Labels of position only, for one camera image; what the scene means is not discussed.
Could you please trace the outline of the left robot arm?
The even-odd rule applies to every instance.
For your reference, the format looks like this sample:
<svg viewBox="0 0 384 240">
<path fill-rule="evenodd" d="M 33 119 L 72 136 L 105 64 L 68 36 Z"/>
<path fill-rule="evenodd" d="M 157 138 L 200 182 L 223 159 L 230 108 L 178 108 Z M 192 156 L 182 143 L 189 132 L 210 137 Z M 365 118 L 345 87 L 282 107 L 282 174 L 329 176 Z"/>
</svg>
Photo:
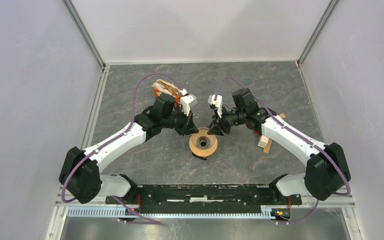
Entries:
<svg viewBox="0 0 384 240">
<path fill-rule="evenodd" d="M 104 175 L 102 171 L 128 150 L 160 134 L 162 129 L 173 129 L 180 136 L 198 133 L 191 111 L 196 101 L 193 94 L 186 94 L 177 102 L 172 95 L 161 93 L 153 105 L 107 139 L 85 149 L 71 148 L 59 176 L 61 200 L 86 204 L 96 197 L 116 196 L 125 204 L 133 203 L 137 198 L 134 183 L 126 176 Z"/>
</svg>

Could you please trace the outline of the clear glass dripper cone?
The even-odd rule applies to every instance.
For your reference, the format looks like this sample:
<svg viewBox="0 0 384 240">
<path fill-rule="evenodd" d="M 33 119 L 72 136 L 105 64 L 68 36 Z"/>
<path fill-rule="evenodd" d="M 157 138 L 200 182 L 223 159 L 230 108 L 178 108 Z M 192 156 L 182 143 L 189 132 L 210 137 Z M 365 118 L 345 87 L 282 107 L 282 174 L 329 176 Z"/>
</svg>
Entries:
<svg viewBox="0 0 384 240">
<path fill-rule="evenodd" d="M 194 147 L 199 150 L 208 150 L 214 146 L 217 137 L 215 135 L 208 135 L 207 127 L 200 127 L 198 133 L 191 135 L 191 142 Z"/>
</svg>

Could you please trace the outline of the dark glass carafe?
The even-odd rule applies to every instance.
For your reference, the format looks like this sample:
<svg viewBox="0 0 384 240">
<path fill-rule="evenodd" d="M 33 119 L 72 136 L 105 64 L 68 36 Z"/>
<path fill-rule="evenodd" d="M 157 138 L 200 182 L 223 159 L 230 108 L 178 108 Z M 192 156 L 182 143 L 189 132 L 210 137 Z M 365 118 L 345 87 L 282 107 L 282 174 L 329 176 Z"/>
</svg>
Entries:
<svg viewBox="0 0 384 240">
<path fill-rule="evenodd" d="M 193 157 L 200 159 L 200 160 L 203 160 L 203 161 L 206 161 L 210 156 L 198 156 L 198 155 L 193 154 Z"/>
</svg>

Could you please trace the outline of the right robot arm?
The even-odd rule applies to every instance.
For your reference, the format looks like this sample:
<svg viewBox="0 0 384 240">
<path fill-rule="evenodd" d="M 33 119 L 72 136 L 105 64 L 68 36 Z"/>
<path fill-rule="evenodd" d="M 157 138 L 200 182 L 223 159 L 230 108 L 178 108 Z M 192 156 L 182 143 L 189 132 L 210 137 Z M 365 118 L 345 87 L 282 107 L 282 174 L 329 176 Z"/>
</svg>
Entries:
<svg viewBox="0 0 384 240">
<path fill-rule="evenodd" d="M 351 174 L 339 144 L 326 144 L 303 134 L 273 110 L 258 104 L 248 88 L 236 90 L 232 98 L 235 107 L 226 110 L 221 95 L 209 96 L 208 104 L 214 115 L 208 134 L 224 136 L 232 127 L 246 125 L 280 144 L 305 166 L 304 173 L 285 174 L 274 180 L 275 187 L 268 191 L 273 203 L 282 204 L 295 194 L 310 194 L 319 201 L 331 195 L 350 195 Z"/>
</svg>

